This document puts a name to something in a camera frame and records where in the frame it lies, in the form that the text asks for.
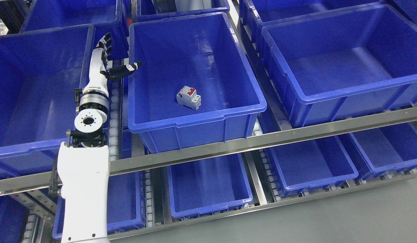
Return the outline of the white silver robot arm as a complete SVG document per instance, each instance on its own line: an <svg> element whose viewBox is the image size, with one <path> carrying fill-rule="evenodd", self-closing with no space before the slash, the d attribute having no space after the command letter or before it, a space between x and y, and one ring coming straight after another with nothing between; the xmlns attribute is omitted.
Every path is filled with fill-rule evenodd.
<svg viewBox="0 0 417 243"><path fill-rule="evenodd" d="M62 243L108 243L110 150L94 104L80 110L53 161L48 194L65 200Z"/></svg>

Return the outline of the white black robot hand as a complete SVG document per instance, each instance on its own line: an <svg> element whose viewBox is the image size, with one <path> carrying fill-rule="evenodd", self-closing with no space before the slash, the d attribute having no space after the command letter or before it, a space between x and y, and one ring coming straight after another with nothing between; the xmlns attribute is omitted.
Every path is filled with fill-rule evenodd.
<svg viewBox="0 0 417 243"><path fill-rule="evenodd" d="M142 66L143 62L137 61L107 69L107 61L112 50L111 43L111 33L108 32L93 49L89 68L89 83L83 89L83 94L96 93L109 97L108 80L119 80L128 77Z"/></svg>

